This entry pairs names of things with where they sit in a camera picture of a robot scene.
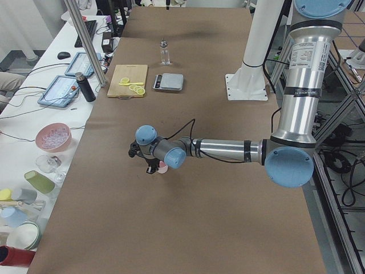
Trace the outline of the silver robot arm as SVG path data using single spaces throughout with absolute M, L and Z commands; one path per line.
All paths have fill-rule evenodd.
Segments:
M 189 157 L 208 157 L 237 164 L 257 162 L 283 187 L 306 184 L 314 171 L 316 141 L 312 135 L 332 41 L 342 31 L 350 1 L 258 1 L 241 67 L 226 75 L 230 100 L 266 100 L 263 70 L 271 39 L 285 8 L 291 7 L 289 74 L 283 92 L 278 128 L 270 138 L 251 140 L 194 139 L 158 135 L 154 127 L 136 130 L 130 157 L 143 158 L 147 173 L 160 163 L 179 168 Z

